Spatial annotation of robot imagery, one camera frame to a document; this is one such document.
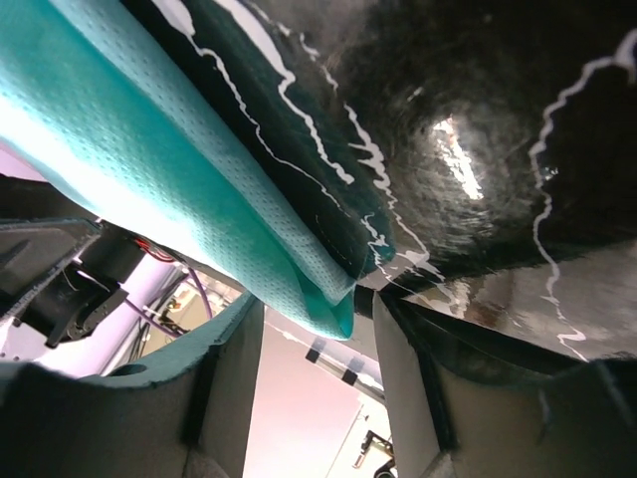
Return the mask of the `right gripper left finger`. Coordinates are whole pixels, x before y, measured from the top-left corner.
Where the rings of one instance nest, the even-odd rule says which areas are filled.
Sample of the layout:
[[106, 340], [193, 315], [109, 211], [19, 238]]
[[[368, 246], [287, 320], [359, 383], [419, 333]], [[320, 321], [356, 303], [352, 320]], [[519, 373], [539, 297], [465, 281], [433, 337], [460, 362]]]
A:
[[106, 376], [1, 366], [5, 477], [239, 477], [264, 328], [241, 295], [193, 332]]

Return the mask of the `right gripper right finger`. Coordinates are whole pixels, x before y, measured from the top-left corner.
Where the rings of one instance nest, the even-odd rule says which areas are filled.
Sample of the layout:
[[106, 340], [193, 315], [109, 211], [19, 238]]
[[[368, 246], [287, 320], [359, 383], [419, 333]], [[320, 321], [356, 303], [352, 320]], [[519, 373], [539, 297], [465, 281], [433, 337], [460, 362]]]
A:
[[636, 361], [582, 361], [390, 296], [372, 320], [402, 477], [632, 477]]

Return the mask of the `teal t-shirt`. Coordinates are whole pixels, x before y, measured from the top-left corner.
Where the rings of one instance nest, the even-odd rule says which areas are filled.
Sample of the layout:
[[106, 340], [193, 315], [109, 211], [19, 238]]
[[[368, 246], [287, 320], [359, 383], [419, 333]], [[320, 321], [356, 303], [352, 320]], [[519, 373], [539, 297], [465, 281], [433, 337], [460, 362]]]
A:
[[2, 3], [1, 139], [94, 215], [351, 336], [353, 280], [120, 3]]

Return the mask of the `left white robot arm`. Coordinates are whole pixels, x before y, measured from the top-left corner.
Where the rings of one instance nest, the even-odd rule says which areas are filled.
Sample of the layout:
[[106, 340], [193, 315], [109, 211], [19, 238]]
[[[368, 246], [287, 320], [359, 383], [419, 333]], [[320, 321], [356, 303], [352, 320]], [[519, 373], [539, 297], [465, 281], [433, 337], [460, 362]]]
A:
[[138, 359], [151, 316], [177, 273], [112, 225], [17, 318], [1, 327], [1, 360], [34, 362], [73, 377], [107, 374]]

